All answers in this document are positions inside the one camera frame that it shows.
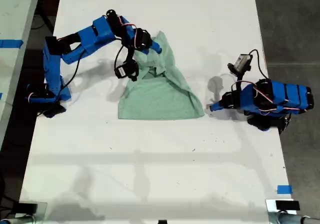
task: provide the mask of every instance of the white tabletop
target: white tabletop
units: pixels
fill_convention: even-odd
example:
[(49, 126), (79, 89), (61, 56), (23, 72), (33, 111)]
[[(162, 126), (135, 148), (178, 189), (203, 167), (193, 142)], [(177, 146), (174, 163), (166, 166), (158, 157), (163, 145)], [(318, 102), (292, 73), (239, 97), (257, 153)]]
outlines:
[[(258, 49), (267, 72), (255, 0), (60, 0), (54, 34), (81, 30), (108, 9), (152, 36), (165, 33), (204, 107), (230, 90), (227, 64), (239, 54)], [(119, 47), (81, 60), (67, 112), (38, 118), (20, 200), (48, 203), (53, 222), (269, 223), (265, 199), (290, 198), (276, 192), (288, 184), (278, 131), (259, 131), (235, 110), (119, 120), (126, 85), (113, 73)], [(75, 68), (61, 65), (65, 80)], [(255, 59), (245, 79), (261, 77)]]
[(0, 48), (0, 147), (14, 102), (38, 0), (0, 0), (0, 40), (23, 40), (21, 48)]

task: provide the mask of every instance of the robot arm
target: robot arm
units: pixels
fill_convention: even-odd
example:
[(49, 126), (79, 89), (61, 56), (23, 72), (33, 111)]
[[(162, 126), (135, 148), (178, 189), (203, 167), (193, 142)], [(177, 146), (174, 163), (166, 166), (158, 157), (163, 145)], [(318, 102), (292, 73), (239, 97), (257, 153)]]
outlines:
[[(210, 111), (244, 110), (244, 114), (250, 116), (250, 125), (262, 131), (278, 127), (281, 133), (289, 123), (290, 118), (286, 118), (287, 115), (305, 113), (314, 107), (311, 89), (304, 85), (285, 84), (269, 78), (256, 83), (242, 80), (245, 72), (251, 69), (252, 58), (251, 54), (242, 54), (235, 65), (228, 64), (231, 73), (237, 77), (236, 90), (233, 90), (232, 85), (231, 91), (226, 92), (219, 102), (209, 107)], [(243, 90), (242, 82), (249, 83)]]
[[(36, 108), (47, 117), (53, 117), (57, 113), (65, 112), (59, 101), (67, 101), (71, 98), (67, 84), (60, 75), (61, 59), (67, 64), (76, 61), (78, 70), (79, 61), (101, 47), (121, 40), (123, 47), (128, 49), (128, 55), (123, 65), (115, 67), (114, 72), (118, 78), (129, 77), (137, 80), (139, 67), (133, 60), (134, 51), (145, 54), (153, 49), (158, 54), (162, 49), (159, 44), (151, 39), (150, 34), (141, 28), (136, 28), (123, 16), (118, 16), (114, 10), (108, 10), (106, 15), (94, 20), (92, 25), (76, 33), (57, 39), (55, 36), (46, 37), (43, 49), (43, 68), (46, 84), (42, 86), (27, 87), (27, 99), (34, 103)], [(75, 49), (71, 44), (79, 43)]]

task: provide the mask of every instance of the gray floor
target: gray floor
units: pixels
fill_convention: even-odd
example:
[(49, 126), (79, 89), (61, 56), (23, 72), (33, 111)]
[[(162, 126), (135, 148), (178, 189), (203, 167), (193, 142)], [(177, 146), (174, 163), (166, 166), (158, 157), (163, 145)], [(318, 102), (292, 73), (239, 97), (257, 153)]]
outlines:
[(307, 85), (315, 108), (295, 116), (281, 135), (293, 198), (301, 214), (320, 218), (320, 0), (256, 0), (271, 79)]

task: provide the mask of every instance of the blue tape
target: blue tape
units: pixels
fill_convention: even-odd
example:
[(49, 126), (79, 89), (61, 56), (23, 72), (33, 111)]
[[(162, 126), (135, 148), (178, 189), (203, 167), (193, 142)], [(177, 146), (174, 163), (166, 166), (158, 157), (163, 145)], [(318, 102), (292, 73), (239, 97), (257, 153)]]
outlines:
[(23, 40), (0, 40), (0, 48), (20, 48)]
[(292, 186), (291, 185), (278, 185), (276, 192), (278, 194), (292, 194)]

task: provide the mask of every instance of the cloth fold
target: cloth fold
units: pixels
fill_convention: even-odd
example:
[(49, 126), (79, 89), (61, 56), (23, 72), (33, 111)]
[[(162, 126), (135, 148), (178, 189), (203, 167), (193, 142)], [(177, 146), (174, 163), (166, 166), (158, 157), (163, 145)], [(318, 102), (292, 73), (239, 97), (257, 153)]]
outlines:
[(174, 53), (163, 32), (154, 39), (162, 52), (139, 51), (137, 81), (129, 81), (118, 104), (118, 118), (130, 120), (181, 120), (204, 116), (198, 98), (175, 65)]

